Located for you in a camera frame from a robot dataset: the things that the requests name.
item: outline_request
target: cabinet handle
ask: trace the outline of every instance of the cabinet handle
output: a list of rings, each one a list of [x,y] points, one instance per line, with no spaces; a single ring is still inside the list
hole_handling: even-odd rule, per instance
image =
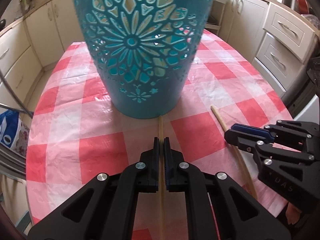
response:
[[[294,36],[298,36],[297,33],[295,33],[293,30],[291,30],[287,25],[285,25],[284,23],[280,22],[280,21],[277,21],[277,23],[279,23],[282,27],[286,28],[287,30],[291,31]]]
[[[18,88],[18,86],[20,86],[20,84],[21,84],[22,80],[23,80],[23,75],[22,75],[22,77],[20,78],[19,83],[16,85],[16,88]]]
[[[234,7],[235,7],[235,6],[234,6],[234,3],[235,3],[235,2],[237,2],[237,0],[233,0],[233,1],[232,1],[232,4],[231,4],[231,11],[233,11],[233,12],[234,12]]]
[[[4,53],[2,53],[2,55],[0,56],[0,59],[3,59],[4,56],[5,56],[5,54],[7,54],[8,51],[9,51],[9,49],[6,49],[6,50],[4,51]]]
[[[241,12],[238,10],[238,14],[239,14],[239,15],[242,14],[243,7],[244,7],[244,2],[243,2],[243,0],[240,0],[238,9],[240,8],[240,3],[242,3],[242,7],[241,7]]]
[[[59,17],[59,13],[58,13],[58,12],[59,12],[59,11],[58,11],[58,7],[57,7],[57,5],[55,4],[55,5],[54,5],[54,14],[55,14],[56,18]]]
[[[50,10],[50,8],[48,8],[48,18],[49,18],[49,21],[52,21],[52,16],[51,16],[51,10]]]
[[[287,69],[287,67],[285,66],[285,64],[281,63],[280,60],[276,57],[276,55],[274,55],[272,52],[270,52],[271,56],[273,57],[273,59],[278,62],[279,64],[281,64],[284,69]]]

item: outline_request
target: round table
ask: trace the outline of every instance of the round table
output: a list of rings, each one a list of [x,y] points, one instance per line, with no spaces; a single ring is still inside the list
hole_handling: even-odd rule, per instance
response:
[[[224,171],[246,187],[224,133],[210,110],[215,105],[228,127],[263,127],[291,120],[284,104],[258,71],[237,51],[208,31],[177,106],[163,116],[164,136],[185,161],[203,172]],[[38,222],[98,173],[120,173],[152,149],[158,119],[138,120],[118,112],[84,42],[63,54],[41,95],[32,120],[27,151],[27,190]],[[286,200],[257,179],[257,166],[243,153],[259,202],[277,216]],[[166,193],[166,237],[187,239],[183,193]],[[140,194],[132,239],[159,237],[155,194]]]

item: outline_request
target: checkered tablecloth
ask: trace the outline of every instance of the checkered tablecloth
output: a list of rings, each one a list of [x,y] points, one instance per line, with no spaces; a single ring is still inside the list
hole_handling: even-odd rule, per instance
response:
[[[237,51],[204,31],[181,99],[164,119],[164,136],[187,162],[202,171],[224,171],[245,188],[237,162],[210,110],[227,126],[262,127],[291,116],[271,86]],[[84,42],[73,43],[53,70],[32,120],[27,151],[27,189],[35,222],[98,173],[122,172],[153,147],[158,119],[138,120],[118,112]],[[286,201],[257,180],[252,155],[243,153],[259,202],[278,215]],[[166,193],[166,239],[187,239],[182,193]],[[159,239],[155,194],[140,194],[134,240]]]

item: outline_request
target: drawer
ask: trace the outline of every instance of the drawer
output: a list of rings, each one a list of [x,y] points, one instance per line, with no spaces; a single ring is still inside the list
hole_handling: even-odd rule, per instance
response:
[[[285,89],[290,87],[303,67],[295,55],[269,33],[266,33],[256,57]]]
[[[294,14],[270,3],[263,28],[279,39],[302,62],[308,56],[315,31]]]
[[[284,87],[257,58],[254,58],[252,66],[260,72],[261,76],[263,76],[263,78],[270,84],[279,97],[282,97],[285,94],[286,91]]]
[[[42,67],[30,47],[22,54],[5,76],[6,81],[22,102],[25,100],[27,93],[41,69]],[[0,91],[2,91],[2,87],[4,88],[4,85],[0,84]],[[6,100],[7,95],[10,96],[6,91],[3,99]]]
[[[0,37],[0,69],[6,75],[17,59],[30,47],[23,22]]]

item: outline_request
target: flower center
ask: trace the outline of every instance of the flower center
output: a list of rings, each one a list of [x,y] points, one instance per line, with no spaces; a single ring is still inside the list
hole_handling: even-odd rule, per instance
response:
[[[127,43],[129,46],[135,46],[135,45],[137,45],[138,42],[134,38],[129,38],[129,39],[127,39]]]

